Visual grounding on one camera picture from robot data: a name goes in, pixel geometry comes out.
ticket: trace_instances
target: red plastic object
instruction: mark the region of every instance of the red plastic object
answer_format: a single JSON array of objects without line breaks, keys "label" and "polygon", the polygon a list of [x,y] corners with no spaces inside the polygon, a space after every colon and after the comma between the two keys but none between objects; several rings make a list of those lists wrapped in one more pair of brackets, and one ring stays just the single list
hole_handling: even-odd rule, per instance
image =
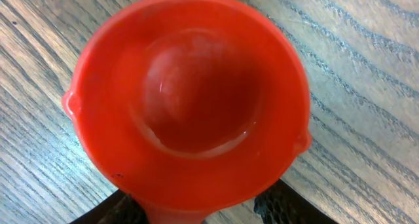
[{"label": "red plastic object", "polygon": [[236,0],[141,0],[84,48],[63,107],[152,224],[198,224],[272,185],[311,142],[293,47]]}]

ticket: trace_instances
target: gray wood surface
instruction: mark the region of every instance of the gray wood surface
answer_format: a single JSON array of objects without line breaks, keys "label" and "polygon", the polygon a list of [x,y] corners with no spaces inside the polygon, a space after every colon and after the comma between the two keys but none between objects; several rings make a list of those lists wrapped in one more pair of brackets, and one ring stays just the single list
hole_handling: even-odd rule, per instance
[{"label": "gray wood surface", "polygon": [[[0,223],[67,223],[110,195],[60,100],[93,32],[137,0],[0,0]],[[310,81],[314,142],[284,175],[339,223],[419,223],[419,0],[242,0]],[[252,201],[208,223],[261,223]]]}]

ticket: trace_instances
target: wood grain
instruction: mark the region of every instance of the wood grain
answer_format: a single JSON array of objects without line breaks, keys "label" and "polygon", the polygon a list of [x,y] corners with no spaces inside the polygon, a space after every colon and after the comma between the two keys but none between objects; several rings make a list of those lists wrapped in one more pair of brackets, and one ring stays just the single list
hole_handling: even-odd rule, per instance
[{"label": "wood grain", "polygon": [[[137,0],[0,0],[0,223],[68,223],[116,188],[60,99],[83,46]],[[419,0],[242,0],[297,49],[314,142],[283,179],[339,223],[419,223]],[[253,201],[208,223],[262,223]]]}]

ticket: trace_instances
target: red bowl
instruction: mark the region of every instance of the red bowl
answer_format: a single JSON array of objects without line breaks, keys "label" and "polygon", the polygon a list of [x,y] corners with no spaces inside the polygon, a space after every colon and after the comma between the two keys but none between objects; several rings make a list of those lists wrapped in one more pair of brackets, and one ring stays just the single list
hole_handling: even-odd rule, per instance
[{"label": "red bowl", "polygon": [[236,0],[121,10],[84,48],[63,107],[100,172],[155,223],[198,223],[259,194],[311,142],[296,52]]}]

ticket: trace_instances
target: red scoop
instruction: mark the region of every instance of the red scoop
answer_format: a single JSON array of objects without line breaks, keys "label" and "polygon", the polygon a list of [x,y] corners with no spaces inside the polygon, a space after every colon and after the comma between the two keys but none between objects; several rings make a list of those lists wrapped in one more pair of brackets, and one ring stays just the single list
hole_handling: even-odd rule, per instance
[{"label": "red scoop", "polygon": [[152,224],[199,224],[272,185],[311,142],[282,33],[236,0],[141,0],[84,48],[63,106]]}]

